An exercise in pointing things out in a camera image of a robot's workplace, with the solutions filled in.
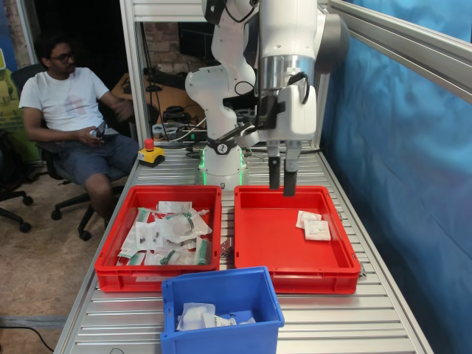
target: poster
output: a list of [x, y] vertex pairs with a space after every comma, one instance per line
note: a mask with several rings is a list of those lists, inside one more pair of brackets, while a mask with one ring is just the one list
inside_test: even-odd
[[23, 113], [18, 108], [18, 92], [11, 80], [11, 74], [16, 69], [4, 2], [0, 0], [0, 129], [11, 133], [12, 143], [21, 158], [32, 162], [39, 160], [39, 152], [35, 143], [28, 141], [24, 131]]

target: denim shorts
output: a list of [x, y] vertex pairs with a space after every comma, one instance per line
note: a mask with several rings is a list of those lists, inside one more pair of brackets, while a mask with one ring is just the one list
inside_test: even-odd
[[129, 174], [138, 156], [138, 143], [123, 135], [104, 136], [103, 144], [89, 146], [82, 142], [64, 142], [60, 152], [60, 166], [72, 177], [73, 182], [85, 186], [97, 173], [110, 177], [114, 167]]

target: phone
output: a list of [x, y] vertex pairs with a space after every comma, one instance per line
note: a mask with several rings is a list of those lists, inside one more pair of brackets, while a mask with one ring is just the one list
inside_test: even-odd
[[101, 138], [103, 134], [105, 134], [106, 123], [105, 121], [102, 122], [98, 127], [96, 127], [90, 134], [95, 136], [96, 138]]

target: black hair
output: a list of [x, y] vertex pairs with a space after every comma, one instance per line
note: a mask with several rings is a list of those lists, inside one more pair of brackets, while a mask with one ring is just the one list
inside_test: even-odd
[[71, 45], [69, 38], [62, 34], [49, 34], [41, 33], [35, 40], [35, 53], [36, 57], [44, 68], [47, 67], [43, 64], [42, 58], [50, 58], [52, 50], [61, 43], [67, 43]]

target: hand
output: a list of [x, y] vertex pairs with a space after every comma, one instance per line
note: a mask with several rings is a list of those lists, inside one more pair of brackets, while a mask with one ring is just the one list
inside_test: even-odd
[[130, 100], [120, 100], [115, 106], [118, 122], [124, 122], [134, 114], [133, 103]]
[[74, 137], [79, 142], [83, 142], [84, 144], [90, 146], [97, 146], [100, 145], [103, 141], [93, 135], [90, 134], [91, 131], [96, 129], [97, 127], [87, 127], [84, 129], [80, 129], [74, 132]]

